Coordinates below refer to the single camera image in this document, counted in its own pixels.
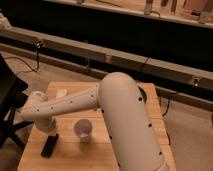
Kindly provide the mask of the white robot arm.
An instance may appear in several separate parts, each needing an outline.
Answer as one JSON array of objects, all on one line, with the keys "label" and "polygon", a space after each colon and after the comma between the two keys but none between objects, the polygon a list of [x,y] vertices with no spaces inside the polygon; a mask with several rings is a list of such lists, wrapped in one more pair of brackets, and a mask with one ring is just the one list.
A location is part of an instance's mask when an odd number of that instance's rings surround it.
[{"label": "white robot arm", "polygon": [[110,73],[89,89],[54,100],[34,91],[21,117],[51,132],[57,115],[94,108],[103,114],[120,171],[169,171],[140,88],[125,73]]}]

